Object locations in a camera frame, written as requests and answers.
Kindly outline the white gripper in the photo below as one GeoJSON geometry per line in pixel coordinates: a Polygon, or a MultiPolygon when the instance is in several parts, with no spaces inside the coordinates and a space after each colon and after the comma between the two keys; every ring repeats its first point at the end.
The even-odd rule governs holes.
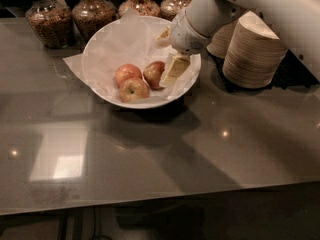
{"type": "Polygon", "coordinates": [[[170,28],[166,27],[155,40],[157,48],[171,44],[173,49],[180,52],[168,55],[160,86],[173,85],[191,64],[189,55],[201,53],[209,42],[210,38],[196,28],[191,15],[183,8],[172,20],[170,28]]]}

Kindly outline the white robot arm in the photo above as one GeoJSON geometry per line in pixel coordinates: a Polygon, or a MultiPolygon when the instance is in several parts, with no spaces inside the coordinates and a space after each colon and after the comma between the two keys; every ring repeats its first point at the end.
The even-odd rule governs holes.
{"type": "Polygon", "coordinates": [[[192,0],[156,41],[177,51],[162,82],[174,83],[170,74],[186,70],[190,57],[201,53],[218,30],[245,19],[266,24],[314,78],[320,77],[320,0],[192,0]]]}

